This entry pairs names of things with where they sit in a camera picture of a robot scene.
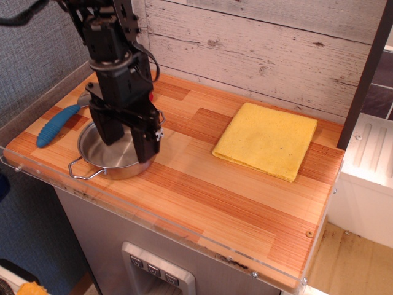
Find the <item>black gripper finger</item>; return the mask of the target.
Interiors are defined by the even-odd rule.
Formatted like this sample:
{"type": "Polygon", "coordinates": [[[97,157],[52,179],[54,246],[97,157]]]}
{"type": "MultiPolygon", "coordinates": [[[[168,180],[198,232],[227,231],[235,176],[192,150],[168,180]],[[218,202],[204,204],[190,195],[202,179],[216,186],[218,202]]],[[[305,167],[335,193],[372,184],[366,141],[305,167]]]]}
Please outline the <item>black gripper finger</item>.
{"type": "Polygon", "coordinates": [[[122,124],[114,117],[112,111],[89,106],[91,117],[103,142],[109,146],[124,135],[122,124]]]}
{"type": "Polygon", "coordinates": [[[131,129],[134,148],[139,163],[146,163],[160,151],[160,139],[157,138],[156,132],[143,131],[137,128],[131,129]]]}

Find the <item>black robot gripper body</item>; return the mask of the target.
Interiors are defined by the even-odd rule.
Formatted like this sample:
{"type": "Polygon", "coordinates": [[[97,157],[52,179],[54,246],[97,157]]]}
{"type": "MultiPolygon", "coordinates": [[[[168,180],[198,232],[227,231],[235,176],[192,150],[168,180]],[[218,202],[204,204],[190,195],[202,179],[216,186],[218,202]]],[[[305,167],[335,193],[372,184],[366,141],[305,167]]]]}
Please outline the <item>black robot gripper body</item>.
{"type": "Polygon", "coordinates": [[[150,73],[148,52],[92,53],[90,66],[99,89],[88,87],[93,106],[112,111],[123,125],[155,131],[162,137],[160,114],[149,100],[155,79],[150,73]]]}

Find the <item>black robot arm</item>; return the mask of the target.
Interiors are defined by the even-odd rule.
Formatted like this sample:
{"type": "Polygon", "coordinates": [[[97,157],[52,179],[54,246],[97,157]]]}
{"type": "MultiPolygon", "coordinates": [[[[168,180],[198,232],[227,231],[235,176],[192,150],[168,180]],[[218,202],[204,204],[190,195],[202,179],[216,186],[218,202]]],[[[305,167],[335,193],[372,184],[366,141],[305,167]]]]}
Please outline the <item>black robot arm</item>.
{"type": "Polygon", "coordinates": [[[99,135],[112,145],[129,127],[139,163],[160,150],[160,113],[151,101],[150,61],[154,56],[137,41],[138,16],[130,1],[58,1],[89,52],[98,85],[88,86],[89,108],[99,135]]]}

